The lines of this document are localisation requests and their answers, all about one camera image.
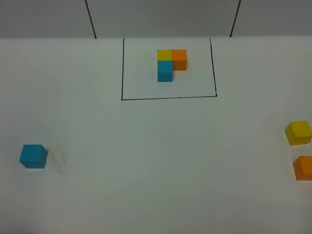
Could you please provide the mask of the template blue cube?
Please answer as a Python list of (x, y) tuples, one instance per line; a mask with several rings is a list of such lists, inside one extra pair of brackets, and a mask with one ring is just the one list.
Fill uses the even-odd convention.
[(173, 81), (173, 62), (171, 60), (159, 60), (157, 62), (157, 81)]

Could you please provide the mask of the template yellow cube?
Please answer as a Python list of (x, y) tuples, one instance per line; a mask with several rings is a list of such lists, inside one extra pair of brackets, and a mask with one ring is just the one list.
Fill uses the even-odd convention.
[(171, 50), (157, 50), (158, 61), (171, 61), (172, 51)]

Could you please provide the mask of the template orange cube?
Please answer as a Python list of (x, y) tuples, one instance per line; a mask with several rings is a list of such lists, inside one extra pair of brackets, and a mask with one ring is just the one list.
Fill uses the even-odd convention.
[(185, 49), (172, 50), (172, 61), (174, 71), (187, 70), (187, 51)]

